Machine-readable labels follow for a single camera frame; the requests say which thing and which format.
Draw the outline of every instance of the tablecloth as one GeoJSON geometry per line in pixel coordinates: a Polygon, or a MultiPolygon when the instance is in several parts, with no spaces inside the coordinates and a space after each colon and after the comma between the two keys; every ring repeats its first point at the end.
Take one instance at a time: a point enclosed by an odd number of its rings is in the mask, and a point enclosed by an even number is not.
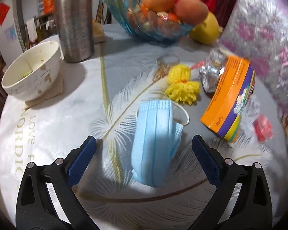
{"type": "MultiPolygon", "coordinates": [[[[63,94],[27,111],[23,102],[7,98],[0,120],[0,188],[11,221],[15,223],[16,199],[27,163],[46,165],[65,158],[88,135],[103,137],[104,142],[73,190],[101,229],[187,229],[215,191],[192,153],[191,140],[196,134],[238,164],[260,162],[274,216],[280,215],[288,207],[288,203],[280,204],[285,193],[288,198],[288,153],[277,105],[259,79],[254,93],[261,112],[272,123],[272,140],[254,145],[242,137],[229,148],[200,122],[210,101],[202,90],[194,105],[184,106],[190,124],[184,128],[164,187],[151,188],[132,179],[130,156],[138,105],[164,98],[167,86],[166,77],[156,81],[157,58],[174,54],[193,64],[204,60],[211,48],[187,37],[170,46],[144,42],[117,24],[106,25],[104,30],[107,40],[95,45],[92,58],[76,64],[62,62],[63,94]]],[[[174,118],[185,120],[179,110],[174,111],[174,118]]],[[[59,217],[68,221],[50,184],[48,189],[59,217]]],[[[222,219],[230,215],[237,194],[222,219]]]]}

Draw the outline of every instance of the blue glass bowl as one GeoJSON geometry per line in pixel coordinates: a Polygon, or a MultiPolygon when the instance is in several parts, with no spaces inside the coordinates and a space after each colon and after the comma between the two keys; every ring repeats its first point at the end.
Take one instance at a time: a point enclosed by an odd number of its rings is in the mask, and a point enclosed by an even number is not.
{"type": "Polygon", "coordinates": [[[105,1],[112,16],[125,30],[146,40],[173,42],[194,28],[193,25],[164,21],[154,11],[148,11],[145,16],[137,0],[105,1]]]}

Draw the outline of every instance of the blue gripper pad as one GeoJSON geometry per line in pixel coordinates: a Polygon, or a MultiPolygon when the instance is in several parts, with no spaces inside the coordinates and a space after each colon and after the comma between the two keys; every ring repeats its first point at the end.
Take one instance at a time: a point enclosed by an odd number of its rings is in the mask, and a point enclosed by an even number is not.
{"type": "Polygon", "coordinates": [[[211,152],[209,151],[208,145],[204,140],[198,136],[194,136],[192,139],[192,150],[200,162],[200,165],[208,178],[210,184],[215,185],[217,188],[221,184],[220,180],[220,167],[213,159],[211,152]]]}
{"type": "Polygon", "coordinates": [[[81,146],[82,151],[77,155],[74,162],[67,170],[68,179],[67,185],[71,188],[73,185],[79,183],[83,173],[85,172],[88,164],[90,163],[93,155],[96,152],[96,140],[91,137],[88,142],[84,142],[85,146],[81,146]]]}

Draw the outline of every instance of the yellow yarn doll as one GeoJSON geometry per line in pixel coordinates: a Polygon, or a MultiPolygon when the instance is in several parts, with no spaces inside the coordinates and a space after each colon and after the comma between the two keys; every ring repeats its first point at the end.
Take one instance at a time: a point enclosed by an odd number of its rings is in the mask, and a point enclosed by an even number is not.
{"type": "Polygon", "coordinates": [[[173,66],[167,76],[170,85],[165,94],[176,103],[183,102],[191,105],[196,101],[196,96],[200,93],[200,83],[189,81],[191,70],[189,67],[179,64],[173,66]]]}

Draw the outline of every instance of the red paper sign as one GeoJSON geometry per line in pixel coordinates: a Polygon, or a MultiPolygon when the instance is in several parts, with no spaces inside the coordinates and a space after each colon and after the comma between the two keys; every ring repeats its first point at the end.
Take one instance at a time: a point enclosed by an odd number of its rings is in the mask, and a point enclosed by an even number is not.
{"type": "Polygon", "coordinates": [[[4,4],[4,3],[0,3],[0,25],[2,26],[4,19],[6,18],[6,15],[8,14],[9,11],[9,6],[4,4]]]}
{"type": "Polygon", "coordinates": [[[48,14],[54,11],[54,0],[43,0],[44,2],[44,13],[48,14]]]}

